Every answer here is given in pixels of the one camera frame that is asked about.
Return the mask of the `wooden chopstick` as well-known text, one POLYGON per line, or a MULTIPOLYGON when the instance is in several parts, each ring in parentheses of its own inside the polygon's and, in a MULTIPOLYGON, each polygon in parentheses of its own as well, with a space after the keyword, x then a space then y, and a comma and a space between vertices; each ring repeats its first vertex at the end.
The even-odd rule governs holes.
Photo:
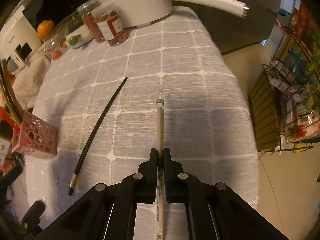
POLYGON ((9 73, 5 59, 1 60, 1 90, 13 119, 21 125, 24 109, 18 102, 9 80, 9 73))

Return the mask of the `grey checked tablecloth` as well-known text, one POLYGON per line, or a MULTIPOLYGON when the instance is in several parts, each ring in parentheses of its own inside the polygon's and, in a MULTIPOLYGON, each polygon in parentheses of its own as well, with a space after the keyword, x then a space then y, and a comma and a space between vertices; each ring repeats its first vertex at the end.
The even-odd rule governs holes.
POLYGON ((68 50, 44 77, 33 114, 57 128, 57 155, 25 158, 28 201, 46 205, 40 226, 95 184, 119 183, 149 159, 160 92, 172 159, 256 207, 258 153, 247 103, 195 12, 174 7, 128 34, 118 46, 68 50))

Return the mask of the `pink perforated utensil holder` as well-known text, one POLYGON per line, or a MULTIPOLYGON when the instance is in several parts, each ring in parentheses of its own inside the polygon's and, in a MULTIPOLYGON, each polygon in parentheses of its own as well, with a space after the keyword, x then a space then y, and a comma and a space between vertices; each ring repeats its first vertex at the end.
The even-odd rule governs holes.
POLYGON ((14 131, 12 153, 20 153, 38 159, 57 155, 57 128, 25 111, 20 131, 14 131))

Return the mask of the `floral cloth over shelf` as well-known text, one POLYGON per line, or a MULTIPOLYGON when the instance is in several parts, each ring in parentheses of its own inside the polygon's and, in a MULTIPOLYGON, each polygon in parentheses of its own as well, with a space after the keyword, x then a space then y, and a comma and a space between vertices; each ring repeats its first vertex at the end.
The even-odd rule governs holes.
POLYGON ((12 85, 17 101, 23 109, 33 108, 51 60, 46 56, 34 55, 15 75, 12 85))

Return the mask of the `green leafy vegetable bunch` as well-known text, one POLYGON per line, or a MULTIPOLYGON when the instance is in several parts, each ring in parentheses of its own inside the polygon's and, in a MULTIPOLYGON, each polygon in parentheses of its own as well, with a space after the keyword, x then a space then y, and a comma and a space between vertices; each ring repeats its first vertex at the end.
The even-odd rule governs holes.
POLYGON ((319 111, 319 28, 313 32, 308 46, 308 62, 303 70, 306 84, 299 96, 304 107, 319 111))

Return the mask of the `clear glass jar with fruit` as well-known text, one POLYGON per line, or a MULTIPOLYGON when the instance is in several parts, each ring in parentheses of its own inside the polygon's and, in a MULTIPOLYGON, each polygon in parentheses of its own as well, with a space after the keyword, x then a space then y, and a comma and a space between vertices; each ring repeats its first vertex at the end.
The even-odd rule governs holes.
POLYGON ((68 49, 64 33, 54 33, 43 39, 44 53, 51 60, 59 59, 68 49))

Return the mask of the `green lime on bowl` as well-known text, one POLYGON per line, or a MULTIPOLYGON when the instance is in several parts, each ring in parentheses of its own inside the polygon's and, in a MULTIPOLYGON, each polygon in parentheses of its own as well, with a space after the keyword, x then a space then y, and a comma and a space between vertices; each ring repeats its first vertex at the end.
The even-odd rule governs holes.
POLYGON ((69 40, 68 43, 70 46, 74 46, 78 43, 78 41, 80 40, 81 35, 74 35, 72 36, 69 40))

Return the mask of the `white stacked bowls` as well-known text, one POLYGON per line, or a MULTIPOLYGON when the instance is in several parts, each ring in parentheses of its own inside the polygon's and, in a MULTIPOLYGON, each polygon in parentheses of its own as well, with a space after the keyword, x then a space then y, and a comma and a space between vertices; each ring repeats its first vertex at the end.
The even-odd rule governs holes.
POLYGON ((72 32, 67 30, 65 38, 67 46, 72 49, 78 49, 93 40, 93 36, 85 24, 72 32))

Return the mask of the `dark grey refrigerator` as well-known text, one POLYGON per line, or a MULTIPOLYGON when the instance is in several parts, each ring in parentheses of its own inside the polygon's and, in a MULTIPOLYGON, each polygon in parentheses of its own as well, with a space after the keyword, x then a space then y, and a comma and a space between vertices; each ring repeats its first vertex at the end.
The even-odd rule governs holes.
POLYGON ((237 0, 249 10, 246 18, 204 5, 174 1, 191 8, 207 28, 222 54, 266 40, 273 28, 281 0, 237 0))

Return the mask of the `short jar with red label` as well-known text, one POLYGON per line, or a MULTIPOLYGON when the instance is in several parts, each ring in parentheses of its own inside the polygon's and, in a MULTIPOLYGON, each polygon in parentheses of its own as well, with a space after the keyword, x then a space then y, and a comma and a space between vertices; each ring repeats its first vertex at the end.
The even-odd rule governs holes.
POLYGON ((112 2, 102 3, 91 14, 109 46, 117 46, 128 39, 119 12, 112 2))

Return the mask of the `dark green squash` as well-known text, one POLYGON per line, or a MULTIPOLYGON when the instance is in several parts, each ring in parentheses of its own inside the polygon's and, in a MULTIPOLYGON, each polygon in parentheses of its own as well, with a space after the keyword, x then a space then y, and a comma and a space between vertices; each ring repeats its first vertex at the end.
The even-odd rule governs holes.
POLYGON ((72 33, 79 29, 84 24, 81 16, 79 14, 73 15, 68 23, 68 33, 72 33))

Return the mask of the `orange tangerine on jar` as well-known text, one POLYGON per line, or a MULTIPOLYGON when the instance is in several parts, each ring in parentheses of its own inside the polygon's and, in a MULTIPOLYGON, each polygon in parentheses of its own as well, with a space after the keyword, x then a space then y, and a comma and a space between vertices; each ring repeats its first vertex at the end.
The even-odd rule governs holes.
POLYGON ((43 39, 50 34, 54 29, 54 22, 52 20, 44 20, 41 22, 37 28, 37 35, 39 38, 43 39))

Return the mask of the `tall jar of red spice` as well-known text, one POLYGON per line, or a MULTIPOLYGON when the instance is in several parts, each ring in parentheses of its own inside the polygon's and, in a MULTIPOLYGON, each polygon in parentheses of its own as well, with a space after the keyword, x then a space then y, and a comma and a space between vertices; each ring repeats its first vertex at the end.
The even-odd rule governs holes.
POLYGON ((77 7, 77 12, 80 14, 83 22, 87 25, 95 41, 101 43, 104 42, 105 39, 95 21, 94 16, 92 15, 92 10, 99 5, 100 4, 97 0, 89 0, 77 7))

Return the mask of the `red plastic bags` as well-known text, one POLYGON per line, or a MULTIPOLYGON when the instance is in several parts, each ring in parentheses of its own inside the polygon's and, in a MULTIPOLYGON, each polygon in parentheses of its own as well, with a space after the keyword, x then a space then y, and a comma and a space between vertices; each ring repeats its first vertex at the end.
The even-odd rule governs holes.
POLYGON ((313 35, 319 32, 319 26, 306 5, 302 2, 299 9, 293 10, 290 19, 292 32, 305 40, 312 40, 313 35))

